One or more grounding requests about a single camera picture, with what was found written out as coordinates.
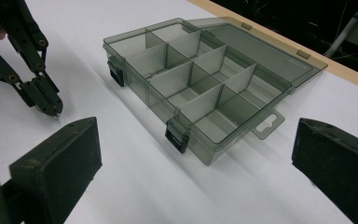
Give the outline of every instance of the table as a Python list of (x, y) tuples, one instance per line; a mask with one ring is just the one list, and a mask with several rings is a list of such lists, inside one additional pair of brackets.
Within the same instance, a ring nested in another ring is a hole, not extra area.
[[(192, 2), (211, 10), (209, 1)], [(286, 121), (272, 135), (260, 141), (248, 133), (204, 166), (189, 150), (181, 155), (164, 137), (165, 124), (109, 76), (102, 44), (108, 36), (161, 21), (213, 14), (184, 0), (27, 4), (49, 40), (47, 72), (61, 90), (64, 109), (59, 119), (47, 117), (0, 82), (1, 184), (9, 180), (13, 161), (62, 126), (96, 117), (103, 167), (66, 223), (350, 223), (291, 165), (291, 153), (301, 117), (358, 136), (358, 82), (352, 81), (358, 75), (352, 70), (326, 59), (326, 71), (279, 104)], [(0, 52), (22, 77), (29, 76), (7, 40)]]

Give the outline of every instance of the hang hole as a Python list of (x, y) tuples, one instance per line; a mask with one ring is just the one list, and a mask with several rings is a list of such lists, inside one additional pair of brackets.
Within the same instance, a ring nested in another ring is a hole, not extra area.
[(274, 122), (274, 120), (277, 118), (277, 116), (275, 114), (271, 114), (268, 116), (268, 118), (266, 118), (265, 120), (263, 120), (263, 122), (261, 122), (255, 129), (262, 133), (264, 130), (266, 130), (267, 128), (272, 127), (272, 122)]

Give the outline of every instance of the white table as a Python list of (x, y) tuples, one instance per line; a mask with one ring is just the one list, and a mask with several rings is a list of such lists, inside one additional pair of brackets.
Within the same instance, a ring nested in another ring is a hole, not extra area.
[[(66, 223), (350, 223), (291, 164), (299, 118), (358, 136), (358, 87), (323, 72), (277, 110), (265, 141), (246, 134), (211, 166), (164, 137), (165, 124), (110, 77), (103, 39), (173, 18), (213, 15), (184, 0), (27, 1), (49, 41), (47, 72), (61, 90), (59, 119), (28, 108), (0, 82), (0, 183), (8, 166), (65, 124), (97, 117), (103, 167)], [(30, 77), (7, 40), (0, 52)]]

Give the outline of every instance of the plastic organizer box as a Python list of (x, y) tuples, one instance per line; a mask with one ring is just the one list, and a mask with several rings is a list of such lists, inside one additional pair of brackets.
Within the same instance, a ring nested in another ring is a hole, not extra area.
[(247, 131), (265, 139), (284, 121), (277, 103), (327, 66), (264, 37), (231, 18), (175, 19), (107, 37), (103, 47), (112, 78), (167, 124), (180, 152), (208, 165)]

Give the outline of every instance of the transparent gray plastic box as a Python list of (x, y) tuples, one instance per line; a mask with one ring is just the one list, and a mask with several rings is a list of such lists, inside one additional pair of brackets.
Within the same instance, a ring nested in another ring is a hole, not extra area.
[(277, 129), (277, 103), (327, 66), (265, 37), (231, 18), (174, 19), (107, 37), (103, 48), (111, 76), (167, 124), (172, 144), (209, 165), (248, 131), (265, 139)]

